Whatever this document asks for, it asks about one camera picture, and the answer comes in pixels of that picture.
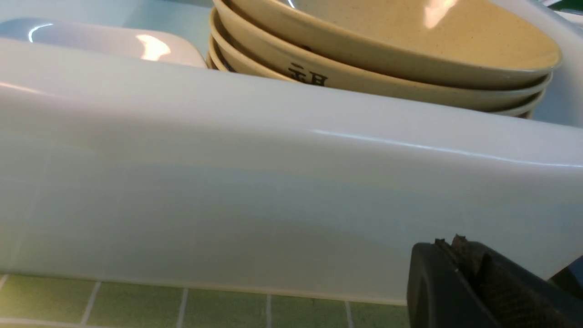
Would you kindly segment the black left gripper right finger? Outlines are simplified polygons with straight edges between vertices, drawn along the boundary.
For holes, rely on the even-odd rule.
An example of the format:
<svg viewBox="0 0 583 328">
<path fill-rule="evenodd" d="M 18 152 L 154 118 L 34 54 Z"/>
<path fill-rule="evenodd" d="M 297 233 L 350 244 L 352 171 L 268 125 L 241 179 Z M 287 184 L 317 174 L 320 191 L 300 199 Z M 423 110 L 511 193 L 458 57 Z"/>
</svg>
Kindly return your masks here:
<svg viewBox="0 0 583 328">
<path fill-rule="evenodd" d="M 451 249 L 472 291 L 502 328 L 580 328 L 582 301 L 464 236 Z"/>
</svg>

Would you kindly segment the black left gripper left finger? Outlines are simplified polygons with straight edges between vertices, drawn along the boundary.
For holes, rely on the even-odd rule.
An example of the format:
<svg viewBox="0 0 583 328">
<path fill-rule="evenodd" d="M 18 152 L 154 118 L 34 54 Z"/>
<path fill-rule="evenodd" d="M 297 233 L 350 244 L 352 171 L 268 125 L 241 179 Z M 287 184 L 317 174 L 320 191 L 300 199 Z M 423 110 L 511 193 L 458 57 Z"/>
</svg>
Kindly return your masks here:
<svg viewBox="0 0 583 328">
<path fill-rule="evenodd" d="M 501 327 L 436 244 L 412 248 L 407 307 L 411 328 Z"/>
</svg>

